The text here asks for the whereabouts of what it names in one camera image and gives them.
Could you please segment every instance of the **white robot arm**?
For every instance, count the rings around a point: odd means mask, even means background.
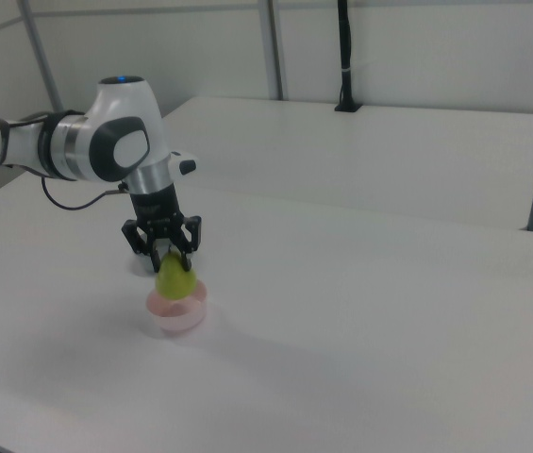
[[[137,215],[122,228],[134,252],[150,256],[157,271],[156,242],[167,239],[179,249],[185,268],[191,268],[201,218],[182,215],[173,183],[195,170],[196,161],[170,152],[157,100],[144,79],[120,75],[101,80],[85,114],[67,110],[22,122],[0,119],[0,165],[69,181],[122,181]]]

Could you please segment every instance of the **black mount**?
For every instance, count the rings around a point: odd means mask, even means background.
[[[201,243],[201,217],[185,217],[180,212],[174,184],[155,193],[131,194],[130,198],[138,218],[126,221],[122,232],[134,253],[150,257],[153,269],[158,272],[161,257],[157,250],[157,240],[167,239],[180,251],[184,270],[190,271],[192,265],[188,255],[196,251]],[[190,240],[182,227],[189,231]],[[139,229],[146,235],[146,240]]]
[[[340,21],[340,53],[341,53],[341,98],[335,111],[354,113],[362,104],[357,104],[352,98],[352,72],[350,57],[352,56],[352,35],[348,19],[347,0],[338,0],[338,18]]]

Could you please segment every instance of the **black cable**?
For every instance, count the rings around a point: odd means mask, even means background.
[[[48,116],[51,111],[36,111],[35,113],[31,113],[30,115],[24,116],[19,121],[29,121],[29,120],[35,120],[36,118],[40,118],[41,116]]]
[[[57,200],[55,200],[52,197],[50,192],[48,192],[48,188],[46,187],[46,178],[45,177],[42,177],[42,189],[43,189],[44,194],[46,195],[46,198],[48,198],[53,205],[55,205],[58,208],[61,208],[62,210],[84,210],[85,208],[88,208],[88,207],[92,206],[94,203],[96,203],[98,200],[100,200],[103,196],[117,195],[119,193],[126,193],[125,185],[124,184],[120,184],[116,191],[105,191],[105,192],[102,192],[100,195],[98,195],[96,198],[94,198],[93,200],[89,201],[85,205],[81,205],[81,206],[65,206],[65,205],[61,205]]]
[[[33,120],[18,121],[16,123],[8,123],[8,127],[10,127],[11,129],[14,129],[15,127],[36,125],[37,123],[43,123],[45,119],[46,119],[46,117],[42,116],[40,118],[34,118]]]

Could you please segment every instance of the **white table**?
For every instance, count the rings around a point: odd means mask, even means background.
[[[201,187],[524,228],[533,115],[198,97],[166,118]]]
[[[144,311],[126,196],[0,191],[0,445],[533,452],[533,233],[178,191],[209,302],[176,338]]]

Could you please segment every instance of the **pink bowl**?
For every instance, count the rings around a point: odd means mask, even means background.
[[[146,308],[155,323],[168,332],[181,332],[199,324],[206,315],[208,290],[201,280],[192,294],[172,300],[153,290],[146,298]]]

